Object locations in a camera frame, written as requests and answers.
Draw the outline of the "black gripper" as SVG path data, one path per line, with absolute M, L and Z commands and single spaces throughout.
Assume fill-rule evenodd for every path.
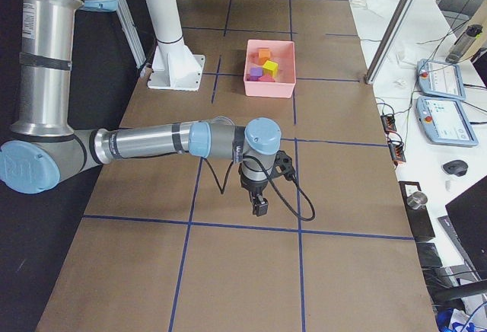
M 263 196 L 267 184 L 267 180 L 251 180 L 244 174 L 240 176 L 240 185 L 249 193 L 252 213 L 255 216 L 263 216 L 268 212 L 269 202 Z

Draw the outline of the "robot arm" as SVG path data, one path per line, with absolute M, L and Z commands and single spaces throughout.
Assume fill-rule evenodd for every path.
M 239 167 L 252 212 L 282 157 L 279 125 L 227 117 L 139 128 L 121 127 L 146 60 L 131 69 L 140 35 L 123 0 L 19 0 L 19 84 L 1 144 L 1 181 L 36 194 L 115 161 L 192 155 Z

